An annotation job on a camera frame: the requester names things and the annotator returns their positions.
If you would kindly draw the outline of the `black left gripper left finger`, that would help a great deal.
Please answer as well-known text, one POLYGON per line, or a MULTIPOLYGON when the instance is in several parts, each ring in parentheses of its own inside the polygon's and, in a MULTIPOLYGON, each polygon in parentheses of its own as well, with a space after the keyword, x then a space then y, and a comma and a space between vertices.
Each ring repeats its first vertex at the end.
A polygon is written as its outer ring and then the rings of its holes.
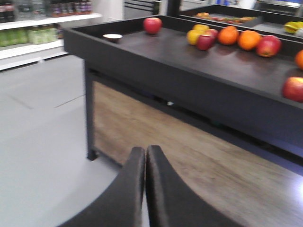
POLYGON ((113 182, 83 211, 62 227, 140 227, 145 151, 134 147, 113 182))

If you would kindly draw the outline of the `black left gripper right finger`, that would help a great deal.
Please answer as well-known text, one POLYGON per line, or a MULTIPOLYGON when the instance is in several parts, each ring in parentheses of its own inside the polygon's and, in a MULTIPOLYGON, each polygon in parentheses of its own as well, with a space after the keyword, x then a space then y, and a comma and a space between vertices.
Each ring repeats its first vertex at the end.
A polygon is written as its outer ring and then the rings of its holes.
POLYGON ((146 198, 151 227, 237 227, 201 199, 176 173, 158 145, 146 156, 146 198))

